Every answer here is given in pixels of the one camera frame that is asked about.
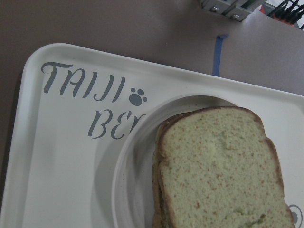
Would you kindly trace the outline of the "aluminium frame post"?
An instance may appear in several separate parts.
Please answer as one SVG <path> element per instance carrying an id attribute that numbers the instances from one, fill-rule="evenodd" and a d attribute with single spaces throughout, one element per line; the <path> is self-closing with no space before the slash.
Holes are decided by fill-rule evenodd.
<path id="1" fill-rule="evenodd" d="M 265 0 L 200 0 L 200 5 L 204 10 L 236 21 L 243 21 L 264 3 Z"/>

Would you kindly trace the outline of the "cream bear tray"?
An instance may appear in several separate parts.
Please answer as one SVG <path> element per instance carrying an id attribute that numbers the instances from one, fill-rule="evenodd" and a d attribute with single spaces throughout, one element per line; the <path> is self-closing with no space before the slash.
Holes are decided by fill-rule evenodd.
<path id="1" fill-rule="evenodd" d="M 207 95 L 255 112 L 275 144 L 285 201 L 304 225 L 304 98 L 68 44 L 27 60 L 10 147 L 3 228 L 115 228 L 121 149 L 149 111 Z"/>

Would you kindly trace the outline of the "bread slice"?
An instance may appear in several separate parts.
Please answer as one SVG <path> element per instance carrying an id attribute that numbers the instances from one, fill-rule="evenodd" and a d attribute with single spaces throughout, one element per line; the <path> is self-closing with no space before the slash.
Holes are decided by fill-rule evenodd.
<path id="1" fill-rule="evenodd" d="M 162 132 L 158 177 L 171 228 L 292 228 L 273 142 L 254 112 L 184 113 Z"/>
<path id="2" fill-rule="evenodd" d="M 153 188 L 153 199 L 154 199 L 154 216 L 152 221 L 153 228 L 171 228 L 171 221 L 168 214 L 167 207 L 162 197 L 162 191 L 159 184 L 160 178 L 158 177 L 158 167 L 161 159 L 159 153 L 159 140 L 163 131 L 175 120 L 182 117 L 184 114 L 174 115 L 167 120 L 163 121 L 156 134 L 155 139 L 155 151 L 153 153 L 153 164 L 152 164 L 152 188 Z"/>

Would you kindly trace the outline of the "white round plate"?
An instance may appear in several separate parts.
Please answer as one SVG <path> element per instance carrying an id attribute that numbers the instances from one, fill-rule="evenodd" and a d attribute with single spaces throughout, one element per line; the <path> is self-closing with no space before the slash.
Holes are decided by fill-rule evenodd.
<path id="1" fill-rule="evenodd" d="M 114 171 L 111 201 L 116 228 L 152 227 L 152 156 L 159 125 L 176 114 L 214 106 L 233 103 L 207 95 L 178 96 L 152 108 L 139 121 L 124 143 Z"/>

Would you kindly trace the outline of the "orange black usb hub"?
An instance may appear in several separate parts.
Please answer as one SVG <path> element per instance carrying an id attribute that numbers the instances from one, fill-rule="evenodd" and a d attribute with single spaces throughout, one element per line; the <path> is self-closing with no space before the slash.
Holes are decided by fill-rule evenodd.
<path id="1" fill-rule="evenodd" d="M 300 19 L 304 18 L 304 2 L 301 3 L 300 0 L 279 0 L 277 5 L 275 5 L 274 0 L 272 3 L 268 0 L 262 4 L 259 11 L 282 23 L 300 29 L 304 26 L 304 23 L 302 23 L 302 27 L 299 24 Z"/>

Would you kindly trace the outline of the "bread slice under egg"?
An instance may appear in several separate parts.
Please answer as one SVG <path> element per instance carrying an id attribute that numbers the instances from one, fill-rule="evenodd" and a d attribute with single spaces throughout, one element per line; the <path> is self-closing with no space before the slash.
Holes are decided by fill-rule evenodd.
<path id="1" fill-rule="evenodd" d="M 162 191 L 159 184 L 160 178 L 158 177 L 158 167 L 161 159 L 159 153 L 159 140 L 163 131 L 175 120 L 182 117 L 184 114 L 174 115 L 167 120 L 163 121 L 156 134 L 155 139 L 155 151 L 153 153 L 153 164 L 152 164 L 152 188 L 153 188 L 153 199 L 154 199 L 154 216 L 152 221 L 153 228 L 171 228 L 171 221 L 168 214 L 167 207 L 162 197 Z"/>

